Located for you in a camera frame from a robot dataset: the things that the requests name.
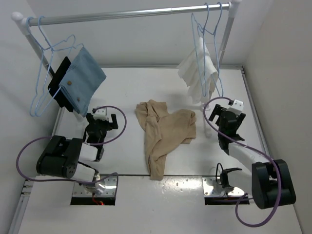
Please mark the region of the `beige t shirt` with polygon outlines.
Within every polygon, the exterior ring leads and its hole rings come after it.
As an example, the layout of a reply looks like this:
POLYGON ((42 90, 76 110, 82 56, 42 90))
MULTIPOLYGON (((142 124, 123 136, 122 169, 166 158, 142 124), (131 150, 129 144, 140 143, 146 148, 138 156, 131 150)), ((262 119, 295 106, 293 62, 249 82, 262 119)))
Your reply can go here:
POLYGON ((145 132, 144 152, 150 179, 160 181, 167 155, 196 139, 195 112, 181 109, 170 114, 166 102, 151 99, 137 104, 135 114, 145 132))

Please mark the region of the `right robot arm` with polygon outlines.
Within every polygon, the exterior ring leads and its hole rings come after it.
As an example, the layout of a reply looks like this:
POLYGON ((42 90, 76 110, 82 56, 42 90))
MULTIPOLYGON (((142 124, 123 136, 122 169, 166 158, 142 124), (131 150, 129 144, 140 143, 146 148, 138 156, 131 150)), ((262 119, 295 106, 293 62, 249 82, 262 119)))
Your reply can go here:
POLYGON ((240 187, 251 194, 258 208, 272 208, 278 195, 281 206, 296 202, 290 171, 282 159, 270 162, 259 153, 252 154, 241 145, 244 139, 237 133, 245 114, 233 107, 224 108, 216 104, 209 121, 216 121, 218 143, 227 155, 237 159, 249 172, 241 168, 222 169, 217 180, 223 188, 240 187))

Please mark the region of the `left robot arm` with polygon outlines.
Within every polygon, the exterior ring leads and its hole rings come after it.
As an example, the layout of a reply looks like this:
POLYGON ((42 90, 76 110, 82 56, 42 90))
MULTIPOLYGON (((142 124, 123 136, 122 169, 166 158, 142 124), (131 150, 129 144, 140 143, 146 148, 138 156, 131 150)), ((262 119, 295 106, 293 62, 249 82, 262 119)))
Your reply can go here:
POLYGON ((57 135, 51 138, 37 161, 37 173, 88 184, 97 180, 98 171, 84 161, 101 161, 107 132, 118 129, 117 117, 111 114, 112 121, 109 121, 106 116, 101 119, 100 115, 88 113, 86 119, 88 125, 83 138, 67 139, 57 135))

